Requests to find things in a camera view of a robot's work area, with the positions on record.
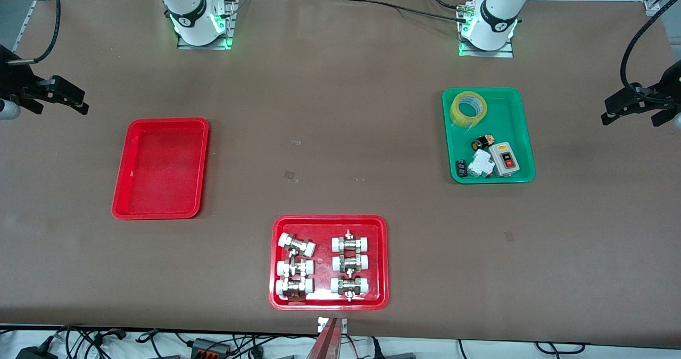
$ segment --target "yellow tape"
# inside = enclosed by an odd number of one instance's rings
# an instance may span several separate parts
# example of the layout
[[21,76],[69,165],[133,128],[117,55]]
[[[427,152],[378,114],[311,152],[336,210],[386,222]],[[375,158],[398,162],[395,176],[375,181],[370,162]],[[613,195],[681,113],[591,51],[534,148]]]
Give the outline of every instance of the yellow tape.
[[[475,109],[475,116],[469,117],[461,112],[459,105],[468,104]],[[487,114],[487,103],[481,95],[469,90],[456,95],[450,106],[450,119],[458,126],[470,128],[476,126]]]

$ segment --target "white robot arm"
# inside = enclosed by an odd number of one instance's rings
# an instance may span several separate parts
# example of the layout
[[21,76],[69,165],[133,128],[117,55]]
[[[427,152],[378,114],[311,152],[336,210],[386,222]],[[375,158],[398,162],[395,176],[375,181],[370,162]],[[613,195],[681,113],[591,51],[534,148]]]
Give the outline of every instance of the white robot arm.
[[175,31],[192,46],[209,44],[226,30],[221,18],[224,0],[163,0],[163,3]]
[[472,8],[464,15],[468,24],[461,26],[462,37],[476,48],[496,51],[506,44],[518,24],[518,13],[525,0],[472,0]]

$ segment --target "empty red tray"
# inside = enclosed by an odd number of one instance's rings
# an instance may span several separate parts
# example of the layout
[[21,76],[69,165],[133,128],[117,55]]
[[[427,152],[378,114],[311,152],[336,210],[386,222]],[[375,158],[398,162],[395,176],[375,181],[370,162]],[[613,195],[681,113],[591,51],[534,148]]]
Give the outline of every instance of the empty red tray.
[[199,211],[209,122],[139,119],[127,129],[111,213],[118,219],[184,219]]
[[[368,279],[367,294],[355,297],[351,302],[344,296],[331,293],[331,278],[338,278],[334,272],[331,257],[338,253],[331,251],[331,238],[345,235],[346,231],[355,237],[366,237],[369,268],[357,272],[358,277]],[[288,258],[289,253],[279,247],[282,233],[292,233],[297,239],[308,239],[317,244],[312,255],[314,292],[304,300],[288,301],[275,292],[277,261]],[[387,225],[377,215],[282,215],[275,221],[272,230],[272,255],[270,258],[270,305],[277,310],[379,310],[389,299],[387,276]]]

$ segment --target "table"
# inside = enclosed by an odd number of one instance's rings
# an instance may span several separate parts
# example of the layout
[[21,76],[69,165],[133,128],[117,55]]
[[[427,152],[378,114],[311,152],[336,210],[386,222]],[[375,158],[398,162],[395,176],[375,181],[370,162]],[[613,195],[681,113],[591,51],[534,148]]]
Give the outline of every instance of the table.
[[[451,22],[370,3],[251,0],[225,52],[177,51],[162,13],[63,0],[34,72],[83,88],[90,114],[48,105],[0,127],[2,322],[314,333],[321,313],[268,304],[272,223],[359,213],[387,220],[391,300],[324,313],[353,335],[678,345],[681,141],[647,116],[599,119],[642,4],[529,1],[513,59],[459,57]],[[53,15],[37,6],[20,55]],[[672,63],[656,24],[630,79]],[[533,182],[450,177],[440,95],[476,86],[521,93]],[[129,122],[169,116],[211,122],[200,213],[114,219]]]

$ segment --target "white floor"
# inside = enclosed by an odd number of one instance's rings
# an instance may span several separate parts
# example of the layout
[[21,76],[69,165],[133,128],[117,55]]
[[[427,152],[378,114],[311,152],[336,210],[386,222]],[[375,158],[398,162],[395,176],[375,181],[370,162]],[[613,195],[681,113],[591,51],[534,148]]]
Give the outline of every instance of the white floor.
[[[0,335],[0,357],[2,359],[12,359],[16,357],[20,349],[24,347],[39,346],[49,335],[53,333],[50,331],[16,331],[8,332]],[[102,350],[107,352],[112,359],[154,359],[157,358],[151,343],[138,344],[135,339],[141,333],[130,332],[124,340],[117,340],[115,337],[107,337],[104,340]],[[71,347],[75,346],[77,334],[72,332],[69,343]],[[180,334],[184,340],[192,340],[196,338],[211,339],[214,341],[231,339],[231,335],[205,335],[205,334]],[[413,352],[418,359],[440,359],[440,358],[461,358],[461,351],[458,348],[456,340],[442,340],[442,339],[396,339],[379,337],[382,351],[385,356],[404,354]],[[358,356],[352,350],[348,340],[343,338],[341,345],[340,359],[356,359],[356,357],[365,357],[374,355],[374,347],[371,339],[367,337],[353,337],[355,346],[357,347]],[[170,333],[160,333],[155,337],[156,346],[162,356],[178,355],[182,359],[190,359],[190,348],[180,342],[175,335]],[[240,336],[237,336],[237,342],[240,343]],[[464,350],[469,359],[551,359],[554,356],[549,356],[539,352],[534,344],[521,342],[495,342],[482,340],[463,340]],[[284,356],[294,355],[296,358],[307,357],[314,340],[310,338],[300,339],[286,339],[279,338],[273,340],[265,345],[264,357],[265,359],[278,359]],[[543,345],[545,349],[550,349],[547,345]],[[574,345],[557,345],[560,351],[572,351],[578,348]],[[49,350],[52,354],[60,359],[66,359],[65,344],[58,339],[54,339]],[[83,358],[85,353],[81,349],[78,358]],[[96,356],[95,350],[90,350],[89,356],[94,359]],[[630,347],[608,347],[608,346],[587,346],[584,352],[574,357],[574,359],[611,359],[617,357],[618,359],[638,359],[642,357],[649,357],[654,359],[679,359],[681,358],[681,351],[673,349],[645,349],[645,348],[630,348]]]

